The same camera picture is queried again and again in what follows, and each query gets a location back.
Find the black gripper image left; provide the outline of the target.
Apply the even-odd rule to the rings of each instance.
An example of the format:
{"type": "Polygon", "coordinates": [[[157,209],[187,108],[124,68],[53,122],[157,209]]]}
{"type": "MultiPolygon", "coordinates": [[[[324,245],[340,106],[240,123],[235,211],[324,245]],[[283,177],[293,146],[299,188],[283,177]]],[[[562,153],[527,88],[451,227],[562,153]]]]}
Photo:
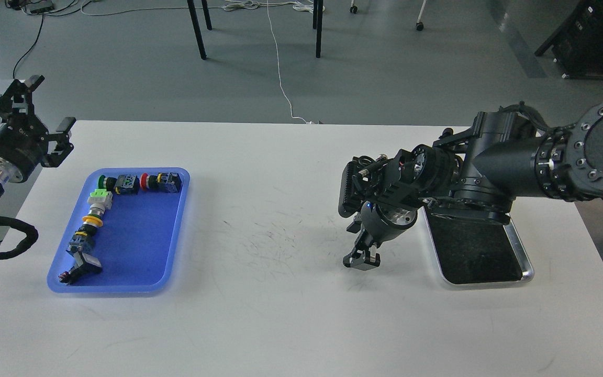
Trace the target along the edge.
{"type": "Polygon", "coordinates": [[[0,184],[26,182],[39,165],[57,168],[74,150],[70,131],[75,117],[65,117],[57,132],[49,134],[35,114],[32,94],[44,80],[43,75],[33,75],[0,81],[0,184]],[[55,142],[52,152],[50,142],[55,142]]]}

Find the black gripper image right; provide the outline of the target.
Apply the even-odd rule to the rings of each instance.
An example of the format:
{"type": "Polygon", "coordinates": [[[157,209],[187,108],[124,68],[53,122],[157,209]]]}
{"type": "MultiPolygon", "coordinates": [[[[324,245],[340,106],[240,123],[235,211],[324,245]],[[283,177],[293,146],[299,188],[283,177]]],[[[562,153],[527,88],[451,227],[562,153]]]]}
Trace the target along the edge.
{"type": "Polygon", "coordinates": [[[381,256],[371,246],[393,240],[416,224],[417,211],[366,202],[360,210],[361,229],[354,247],[343,258],[347,268],[367,271],[380,267],[381,256]]]}

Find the robot arm image right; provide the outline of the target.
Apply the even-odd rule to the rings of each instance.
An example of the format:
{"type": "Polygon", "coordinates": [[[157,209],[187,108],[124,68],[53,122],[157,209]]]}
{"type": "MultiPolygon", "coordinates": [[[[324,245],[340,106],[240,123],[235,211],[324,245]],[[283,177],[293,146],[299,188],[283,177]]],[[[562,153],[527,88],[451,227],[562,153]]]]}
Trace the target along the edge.
{"type": "Polygon", "coordinates": [[[479,112],[471,127],[450,127],[431,146],[389,158],[354,157],[342,172],[338,213],[358,235],[348,268],[381,263],[372,247],[411,228],[417,210],[452,220],[509,225],[514,200],[603,200],[603,102],[567,126],[551,127],[520,102],[479,112]]]}

